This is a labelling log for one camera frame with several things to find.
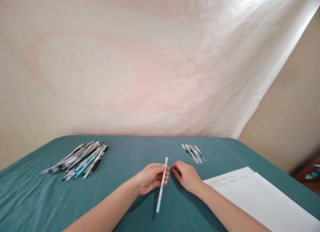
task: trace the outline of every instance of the sheet of paper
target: sheet of paper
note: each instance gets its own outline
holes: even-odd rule
[[[294,210],[296,210],[298,213],[300,213],[302,216],[308,219],[310,223],[313,223],[318,228],[318,231],[320,231],[319,220],[317,220],[314,216],[312,216],[307,211],[305,211],[300,205],[298,205],[292,199],[290,199],[288,196],[282,193],[281,190],[279,190],[277,187],[271,184],[268,180],[263,178],[260,174],[254,173],[253,176],[256,179],[258,179],[261,183],[263,183],[265,186],[267,186],[268,189],[270,189],[272,192],[278,195],[283,201],[285,201],[288,205],[290,205]]]
[[[320,222],[316,218],[263,180],[246,167],[204,182],[271,231],[320,231]]]

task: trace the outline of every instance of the hand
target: hand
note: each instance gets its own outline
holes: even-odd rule
[[[190,193],[197,194],[199,187],[203,183],[200,179],[197,171],[191,165],[187,165],[182,161],[178,160],[172,166],[174,176],[179,183]]]
[[[166,170],[164,185],[168,183],[170,168],[166,164],[149,164],[135,175],[139,186],[139,194],[145,195],[161,186],[163,171]]]

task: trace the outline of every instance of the white backdrop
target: white backdrop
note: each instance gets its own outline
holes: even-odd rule
[[[319,0],[0,0],[0,169],[70,134],[237,138]]]

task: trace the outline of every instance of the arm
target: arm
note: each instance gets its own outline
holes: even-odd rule
[[[160,187],[165,169],[167,171],[164,185],[166,185],[170,168],[162,164],[149,164],[134,177],[120,185],[107,198],[65,229],[64,232],[112,231],[139,195],[147,194],[154,188]]]
[[[220,220],[229,232],[266,231],[263,224],[247,214],[211,186],[204,183],[195,168],[182,161],[172,165],[172,171],[180,184],[189,192],[198,196]]]

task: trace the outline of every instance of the finger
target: finger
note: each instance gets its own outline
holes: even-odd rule
[[[166,165],[160,164],[160,166],[156,166],[156,167],[154,167],[154,168],[151,168],[151,169],[152,169],[152,173],[153,173],[154,175],[159,174],[159,173],[161,173],[161,172],[163,173],[164,170],[166,169],[165,166],[166,166]]]
[[[182,164],[183,166],[186,166],[187,164],[182,162],[181,160],[178,160],[177,162],[179,162],[180,164]]]
[[[175,162],[175,163],[172,165],[172,168],[177,169],[180,174],[181,174],[181,172],[183,172],[184,169],[185,169],[184,165],[182,165],[179,161]]]
[[[163,164],[159,164],[159,163],[151,163],[151,164],[148,164],[148,167],[149,167],[149,168],[155,168],[155,167],[159,167],[159,166],[163,166]]]
[[[185,165],[186,165],[185,163],[183,163],[182,161],[178,160],[178,161],[176,161],[176,162],[174,162],[172,164],[171,168],[178,167],[178,166],[185,167]]]
[[[174,177],[176,177],[176,179],[179,181],[179,183],[181,183],[182,182],[181,175],[175,169],[172,169],[172,171],[174,173]]]
[[[166,178],[166,177],[169,177],[169,175],[170,175],[169,171],[166,171],[165,178]],[[163,176],[163,173],[159,173],[159,174],[158,174],[158,180],[162,180],[162,176]]]
[[[158,180],[158,181],[155,183],[155,188],[160,187],[160,186],[161,186],[161,181]]]

